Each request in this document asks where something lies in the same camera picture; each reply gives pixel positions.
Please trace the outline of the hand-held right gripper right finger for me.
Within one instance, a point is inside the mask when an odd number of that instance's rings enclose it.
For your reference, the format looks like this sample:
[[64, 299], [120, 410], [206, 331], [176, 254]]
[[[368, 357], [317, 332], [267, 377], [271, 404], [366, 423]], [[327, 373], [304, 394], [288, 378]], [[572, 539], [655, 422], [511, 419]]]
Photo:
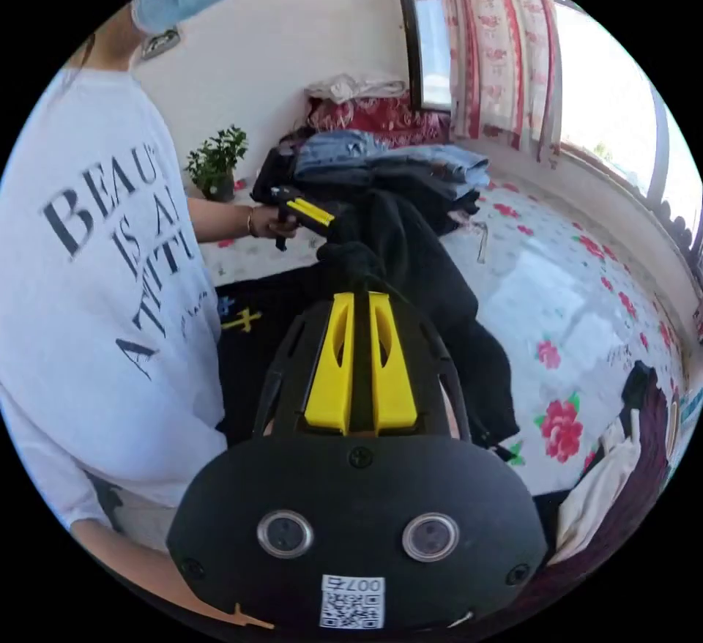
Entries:
[[390, 297], [370, 293], [369, 313], [375, 432], [411, 430], [418, 412]]

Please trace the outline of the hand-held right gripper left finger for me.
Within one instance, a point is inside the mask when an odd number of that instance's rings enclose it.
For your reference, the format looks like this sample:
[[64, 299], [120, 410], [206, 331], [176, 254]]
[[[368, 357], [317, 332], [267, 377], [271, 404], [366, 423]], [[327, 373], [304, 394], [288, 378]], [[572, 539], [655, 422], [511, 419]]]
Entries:
[[352, 408], [354, 295], [333, 297], [304, 411], [314, 429], [346, 433]]

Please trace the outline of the person's left hand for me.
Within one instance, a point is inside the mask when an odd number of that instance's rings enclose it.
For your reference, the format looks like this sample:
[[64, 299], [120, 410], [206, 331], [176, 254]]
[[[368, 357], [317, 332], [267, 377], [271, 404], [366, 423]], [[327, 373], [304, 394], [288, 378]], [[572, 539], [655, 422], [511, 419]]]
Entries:
[[251, 207], [248, 214], [247, 230], [255, 238], [291, 239], [297, 234], [295, 217], [281, 209], [269, 206]]

